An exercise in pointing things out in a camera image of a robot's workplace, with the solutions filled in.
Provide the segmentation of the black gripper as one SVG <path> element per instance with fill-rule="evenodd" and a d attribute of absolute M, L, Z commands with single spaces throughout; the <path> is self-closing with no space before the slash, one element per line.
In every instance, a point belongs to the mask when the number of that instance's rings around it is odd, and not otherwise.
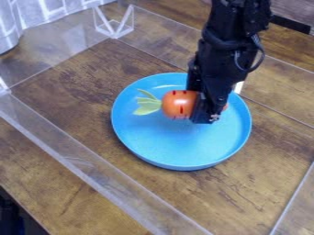
<path fill-rule="evenodd" d="M 187 66 L 187 90 L 199 92 L 190 115 L 194 124 L 212 124 L 219 120 L 231 87 L 243 82 L 247 74 L 262 64 L 263 51 L 259 36 L 222 39 L 210 30 L 202 30 L 198 50 Z"/>

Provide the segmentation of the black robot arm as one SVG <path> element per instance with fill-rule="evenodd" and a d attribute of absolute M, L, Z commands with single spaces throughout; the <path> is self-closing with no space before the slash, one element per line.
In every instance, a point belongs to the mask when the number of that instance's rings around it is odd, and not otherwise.
<path fill-rule="evenodd" d="M 190 116 L 196 124 L 219 120 L 232 87 L 262 64 L 259 32 L 269 28 L 270 6 L 270 0 L 211 0 L 187 70 L 187 90 L 198 93 Z"/>

